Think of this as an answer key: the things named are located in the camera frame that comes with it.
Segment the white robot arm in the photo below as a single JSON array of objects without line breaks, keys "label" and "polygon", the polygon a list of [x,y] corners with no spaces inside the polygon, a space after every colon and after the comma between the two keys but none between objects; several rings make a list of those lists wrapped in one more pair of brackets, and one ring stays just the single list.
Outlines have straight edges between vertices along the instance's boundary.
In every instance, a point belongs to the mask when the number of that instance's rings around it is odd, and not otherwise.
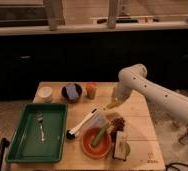
[{"label": "white robot arm", "polygon": [[147,68],[143,64],[121,69],[111,99],[121,105],[135,90],[166,109],[174,119],[188,128],[188,97],[155,84],[147,80],[146,76]]}]

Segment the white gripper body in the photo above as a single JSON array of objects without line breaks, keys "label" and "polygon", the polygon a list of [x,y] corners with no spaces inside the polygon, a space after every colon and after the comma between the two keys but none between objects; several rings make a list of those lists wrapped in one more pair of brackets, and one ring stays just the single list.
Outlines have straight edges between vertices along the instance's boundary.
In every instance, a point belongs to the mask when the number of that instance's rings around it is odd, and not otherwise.
[{"label": "white gripper body", "polygon": [[131,88],[125,86],[121,82],[118,82],[113,88],[111,100],[116,104],[122,104],[131,96],[131,93]]}]

